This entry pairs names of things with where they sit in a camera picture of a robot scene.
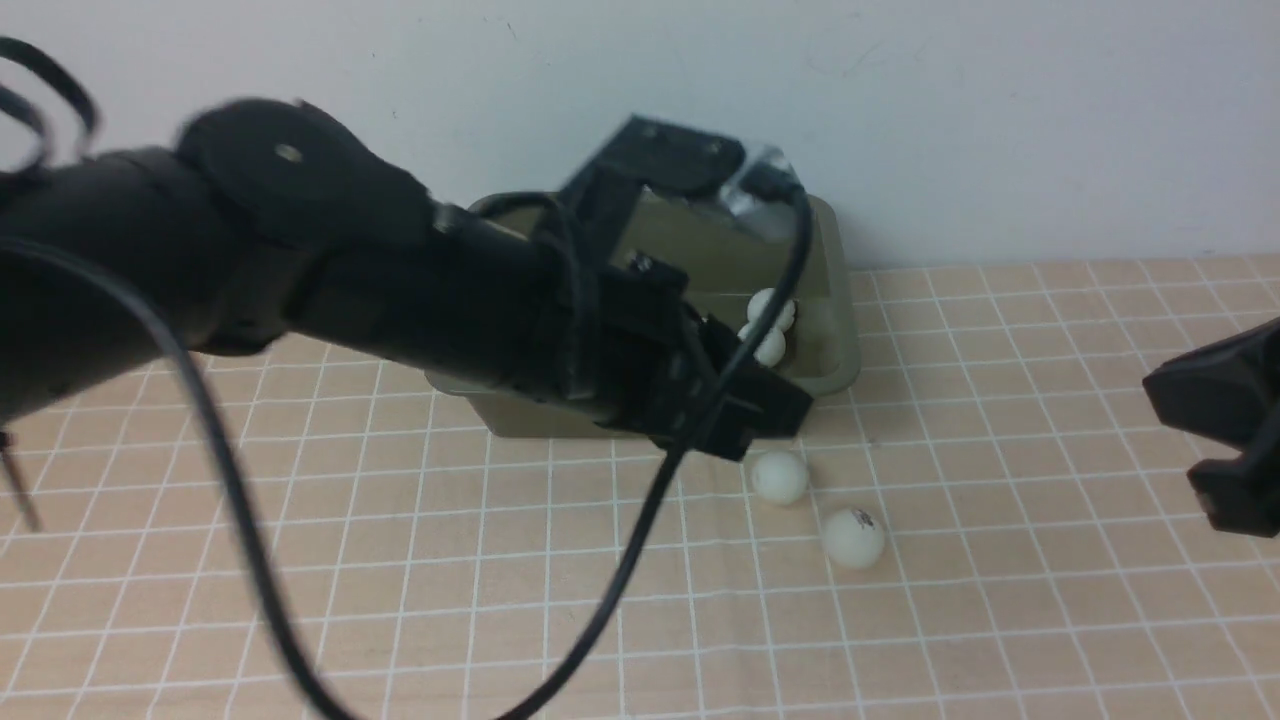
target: black cable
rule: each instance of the black cable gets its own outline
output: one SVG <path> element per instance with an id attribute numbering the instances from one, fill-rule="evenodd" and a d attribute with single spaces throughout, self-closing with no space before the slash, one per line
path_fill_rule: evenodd
<path id="1" fill-rule="evenodd" d="M 640 560 L 640 553 L 644 550 L 644 543 L 658 518 L 662 501 L 671 487 L 672 479 L 676 477 L 676 469 L 698 436 L 705 430 L 704 425 L 714 419 L 716 410 L 724 400 L 733 375 L 755 354 L 765 333 L 773 328 L 778 315 L 781 315 L 782 306 L 795 295 L 813 241 L 813 218 L 809 209 L 809 197 L 799 184 L 788 183 L 785 186 L 785 196 L 774 199 L 790 200 L 796 213 L 796 238 L 792 242 L 787 266 L 773 291 L 773 296 L 769 299 L 764 313 L 760 314 L 751 332 L 748 333 L 745 342 L 739 346 L 721 369 L 719 379 L 701 397 L 701 401 L 691 414 L 692 421 L 687 429 L 677 436 L 667 450 L 667 455 L 663 457 L 662 465 L 658 468 L 653 484 L 640 507 L 640 515 L 622 552 L 622 560 L 618 562 L 613 579 L 609 580 L 604 597 L 596 606 L 590 621 L 588 621 L 573 647 L 552 675 L 520 705 L 499 716 L 499 720 L 526 720 L 535 715 L 556 697 L 564 684 L 568 683 L 570 678 L 573 676 L 573 673 L 577 671 L 582 661 L 586 660 L 586 656 L 603 634 L 609 618 L 617 610 L 622 594 L 626 592 L 631 575 L 635 573 L 636 564 Z M 227 493 L 227 503 L 239 530 L 241 551 L 250 566 L 250 575 L 259 593 L 262 615 L 276 643 L 276 648 L 284 657 L 284 662 L 292 673 L 298 689 L 302 691 L 316 711 L 328 720 L 357 720 L 355 715 L 329 693 L 324 682 L 311 669 L 311 662 L 298 643 L 293 626 L 289 623 L 289 615 L 280 598 L 275 574 L 268 560 L 266 546 L 257 532 L 252 497 L 244 487 L 244 478 L 236 461 L 236 452 L 227 438 L 225 425 L 200 370 L 191 360 L 191 355 L 169 323 L 127 281 L 76 255 L 56 247 L 9 237 L 0 237 L 0 254 L 15 255 L 55 266 L 97 287 L 133 314 L 146 328 L 147 333 L 151 334 L 161 352 L 178 368 L 182 384 L 189 396 L 201 429 L 205 433 L 210 456 L 221 477 L 223 489 Z"/>
<path id="2" fill-rule="evenodd" d="M 667 448 L 667 455 L 663 457 L 662 465 L 658 466 L 653 484 L 649 486 L 649 493 L 645 495 L 644 503 L 640 506 L 640 516 L 636 519 L 635 528 L 631 530 L 631 538 L 627 539 L 627 546 L 622 551 L 622 560 L 618 562 L 618 569 L 614 570 L 613 579 L 609 580 L 609 587 L 604 591 L 604 597 L 600 598 L 600 603 L 596 605 L 595 612 L 573 643 L 573 647 L 570 648 L 564 660 L 561 661 L 538 689 L 530 693 L 520 705 L 499 716 L 499 720 L 526 720 L 527 717 L 532 717 L 534 714 L 556 697 L 556 693 L 568 683 L 573 673 L 586 660 L 586 656 L 604 633 L 604 626 L 609 623 L 613 611 L 617 610 L 618 601 L 622 600 L 622 593 L 627 589 L 627 583 L 631 582 L 631 575 L 635 573 L 636 562 L 640 560 L 645 539 L 648 539 L 649 532 L 653 529 L 653 524 L 658 518 L 658 510 L 662 507 L 663 497 L 666 497 L 667 488 L 671 487 L 671 482 L 676 477 L 676 469 L 680 466 L 681 460 L 685 459 L 698 436 L 705 432 L 704 425 L 714 420 L 716 410 L 724 401 L 733 375 L 755 355 L 755 350 L 764 341 L 764 336 L 773 329 L 778 315 L 782 314 L 783 305 L 795 295 L 796 286 L 800 284 L 800 277 L 804 274 L 805 263 L 809 260 L 809 249 L 813 245 L 813 214 L 809 208 L 809 196 L 795 182 L 787 182 L 785 186 L 778 187 L 777 193 L 771 192 L 769 195 L 773 195 L 773 197 L 764 196 L 762 192 L 765 200 L 788 201 L 796 214 L 796 237 L 791 243 L 791 255 L 787 259 L 787 266 L 783 269 L 782 277 L 773 290 L 773 295 L 765 304 L 764 311 L 760 313 L 760 318 L 753 325 L 751 332 L 746 334 L 746 340 L 730 356 L 724 366 L 721 368 L 719 379 L 703 396 L 701 402 L 690 414 L 691 423 L 687 425 L 687 429 L 676 436 Z"/>
<path id="3" fill-rule="evenodd" d="M 293 674 L 298 689 L 324 717 L 357 720 L 328 692 L 324 682 L 311 670 L 311 662 L 298 644 L 298 638 L 289 624 L 289 615 L 280 600 L 279 585 L 266 557 L 266 546 L 257 533 L 252 496 L 244 487 L 244 477 L 236 462 L 236 451 L 232 450 L 230 442 L 227 439 L 227 428 L 209 393 L 209 387 L 173 327 L 160 315 L 160 310 L 128 281 L 95 263 L 52 246 L 10 237 L 0 237 L 0 252 L 51 265 L 99 288 L 137 318 L 165 357 L 178 368 L 182 386 L 189 396 L 196 418 L 205 433 L 209 455 L 221 475 L 227 505 L 230 507 L 232 518 L 234 518 L 239 530 L 241 551 L 248 564 L 250 575 L 262 606 L 262 615 L 271 630 L 271 637 L 275 639 L 276 648 Z"/>

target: cable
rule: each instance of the cable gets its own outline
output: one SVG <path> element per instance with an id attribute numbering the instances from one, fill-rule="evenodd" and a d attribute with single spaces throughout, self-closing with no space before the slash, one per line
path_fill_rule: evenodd
<path id="1" fill-rule="evenodd" d="M 500 715 L 499 720 L 526 720 L 534 716 L 556 697 L 564 684 L 568 683 L 570 678 L 573 676 L 573 673 L 577 671 L 582 661 L 586 660 L 586 656 L 603 634 L 609 618 L 617 610 L 622 594 L 626 592 L 631 575 L 635 573 L 636 564 L 640 560 L 645 541 L 658 518 L 662 501 L 671 487 L 672 479 L 676 477 L 676 469 L 699 434 L 705 430 L 705 425 L 716 418 L 716 410 L 724 400 L 733 375 L 755 354 L 765 333 L 773 327 L 782 313 L 782 306 L 795 293 L 809 258 L 809 249 L 813 241 L 813 219 L 809 209 L 809 199 L 804 188 L 795 183 L 788 183 L 785 188 L 785 199 L 790 201 L 796 213 L 796 238 L 792 242 L 787 266 L 778 281 L 778 286 L 774 288 L 773 296 L 765 305 L 764 313 L 762 313 L 756 325 L 748 333 L 746 341 L 739 346 L 721 369 L 719 379 L 701 396 L 700 402 L 698 402 L 695 411 L 691 414 L 692 421 L 687 429 L 677 436 L 667 450 L 640 507 L 640 515 L 636 519 L 635 528 L 631 530 L 631 537 L 623 550 L 618 568 L 609 580 L 604 597 L 602 597 L 590 621 L 588 621 L 582 633 L 575 641 L 573 647 L 552 675 L 520 705 Z M 197 420 L 205 433 L 210 457 L 221 477 L 223 489 L 227 493 L 227 503 L 232 510 L 232 518 L 238 529 L 241 551 L 244 555 L 244 561 L 248 564 L 250 577 L 257 591 L 262 615 L 276 643 L 276 648 L 283 656 L 289 673 L 292 673 L 298 689 L 302 691 L 302 694 L 320 715 L 328 720 L 357 720 L 351 711 L 330 694 L 324 682 L 312 670 L 310 659 L 298 643 L 297 634 L 293 632 L 289 615 L 280 598 L 275 574 L 268 560 L 266 546 L 257 532 L 253 501 L 244 486 L 239 465 L 236 461 L 236 451 L 232 450 L 230 442 L 227 438 L 225 425 L 200 370 L 169 323 L 164 320 L 160 311 L 137 288 L 95 263 L 83 260 L 56 247 L 12 237 L 0 237 L 0 254 L 14 255 L 58 268 L 99 288 L 137 318 L 165 357 L 177 366 L 182 386 L 189 396 Z"/>
<path id="2" fill-rule="evenodd" d="M 598 360 L 600 348 L 600 288 L 595 274 L 582 268 L 584 232 L 568 209 L 554 195 L 545 192 L 507 192 L 490 197 L 476 215 L 493 219 L 498 215 L 522 208 L 543 208 L 559 224 L 562 247 L 557 247 L 564 258 L 568 270 L 571 320 L 566 333 L 567 373 L 562 392 L 568 400 L 593 397 L 599 379 Z"/>
<path id="3" fill-rule="evenodd" d="M 730 356 L 728 361 L 724 363 L 719 379 L 703 396 L 703 401 L 698 404 L 694 413 L 690 414 L 692 421 L 687 429 L 677 436 L 667 450 L 667 455 L 663 457 L 662 465 L 658 466 L 658 473 L 653 478 L 653 484 L 649 486 L 644 503 L 640 506 L 640 516 L 636 519 L 635 528 L 631 530 L 631 538 L 627 539 L 627 546 L 622 551 L 622 560 L 618 562 L 618 569 L 614 570 L 613 579 L 609 580 L 609 587 L 604 591 L 604 597 L 600 598 L 600 603 L 595 607 L 595 612 L 577 641 L 575 641 L 573 647 L 570 648 L 564 660 L 561 661 L 559 666 L 556 667 L 538 689 L 530 693 L 520 705 L 499 716 L 499 720 L 526 720 L 531 717 L 556 697 L 556 693 L 568 683 L 573 673 L 586 660 L 586 656 L 591 652 L 596 641 L 599 641 L 600 634 L 604 633 L 604 626 L 609 623 L 613 611 L 617 610 L 618 601 L 622 600 L 622 593 L 627 589 L 627 583 L 631 582 L 631 575 L 635 573 L 636 562 L 640 560 L 645 539 L 648 539 L 649 532 L 658 519 L 658 510 L 662 507 L 663 497 L 666 497 L 667 488 L 671 487 L 671 482 L 676 477 L 676 469 L 680 466 L 681 460 L 685 459 L 698 436 L 705 430 L 704 425 L 716 418 L 716 410 L 724 400 L 733 375 L 737 374 L 748 359 L 755 355 L 755 350 L 764 341 L 764 336 L 773 328 L 778 315 L 782 314 L 782 306 L 795 295 L 796 286 L 800 284 L 800 277 L 804 274 L 805 263 L 809 260 L 809 249 L 813 245 L 813 213 L 809 208 L 809 196 L 794 181 L 783 186 L 777 193 L 771 192 L 769 195 L 772 197 L 767 197 L 762 192 L 763 199 L 787 200 L 796 214 L 796 237 L 791 243 L 791 255 L 787 259 L 787 266 L 783 269 L 782 277 L 773 290 L 773 296 L 765 304 L 764 311 L 751 328 L 751 332 L 748 333 L 746 340 Z"/>
<path id="4" fill-rule="evenodd" d="M 221 475 L 227 505 L 230 507 L 232 518 L 234 518 L 239 530 L 241 551 L 248 564 L 250 575 L 262 606 L 262 615 L 271 630 L 271 637 L 275 639 L 276 648 L 284 657 L 298 688 L 324 717 L 357 720 L 328 692 L 324 682 L 311 670 L 311 662 L 298 644 L 298 638 L 289 623 L 289 615 L 280 600 L 280 591 L 270 561 L 266 559 L 266 546 L 257 533 L 253 501 L 244 487 L 244 477 L 239 465 L 236 462 L 236 451 L 232 450 L 230 442 L 227 439 L 227 428 L 209 393 L 209 387 L 178 334 L 151 301 L 129 282 L 106 268 L 56 247 L 10 237 L 0 237 L 0 252 L 58 268 L 99 288 L 137 318 L 165 357 L 177 366 L 182 386 L 189 396 L 196 418 L 205 433 L 209 455 Z"/>

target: screw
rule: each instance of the screw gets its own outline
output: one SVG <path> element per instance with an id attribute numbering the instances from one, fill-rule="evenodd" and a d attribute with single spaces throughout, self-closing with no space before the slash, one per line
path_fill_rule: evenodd
<path id="1" fill-rule="evenodd" d="M 297 147 L 292 146 L 292 145 L 285 145 L 283 142 L 279 143 L 279 145 L 276 145 L 275 146 L 275 154 L 279 158 L 282 158 L 284 160 L 288 160 L 289 163 L 301 163 L 302 161 L 302 151 L 298 150 Z"/>

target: olive green tray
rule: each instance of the olive green tray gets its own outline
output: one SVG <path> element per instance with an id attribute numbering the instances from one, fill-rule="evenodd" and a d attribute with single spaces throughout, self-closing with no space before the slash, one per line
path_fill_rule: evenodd
<path id="1" fill-rule="evenodd" d="M 481 208 L 489 199 L 472 205 Z M 796 322 L 786 333 L 787 352 L 774 369 L 810 395 L 842 392 L 861 369 L 854 327 L 840 227 L 831 205 L 810 196 L 814 214 L 813 250 L 796 288 Z M 517 210 L 498 224 L 525 234 L 536 210 Z M 773 287 L 786 264 L 790 243 L 767 243 L 687 208 L 645 193 L 613 256 L 625 263 L 639 250 L 689 274 L 686 300 L 737 328 L 746 323 L 746 304 L 756 291 Z M 428 373 L 438 391 L 465 397 L 499 437 L 616 437 L 590 420 L 520 397 Z"/>

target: grid mat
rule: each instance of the grid mat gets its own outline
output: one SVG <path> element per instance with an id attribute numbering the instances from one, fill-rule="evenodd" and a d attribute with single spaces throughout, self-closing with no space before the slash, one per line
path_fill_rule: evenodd
<path id="1" fill-rule="evenodd" d="M 1215 534 L 1140 377 L 1280 314 L 1280 256 L 854 273 L 864 372 L 788 509 L 686 461 L 549 717 L 1276 719 L 1280 541 Z M 211 359 L 301 634 L 362 716 L 488 717 L 567 650 L 658 464 L 492 437 L 422 375 L 301 338 Z M 49 525 L 0 498 L 0 716 L 284 719 L 173 377 L 14 428 Z M 891 548 L 831 568 L 818 518 Z"/>

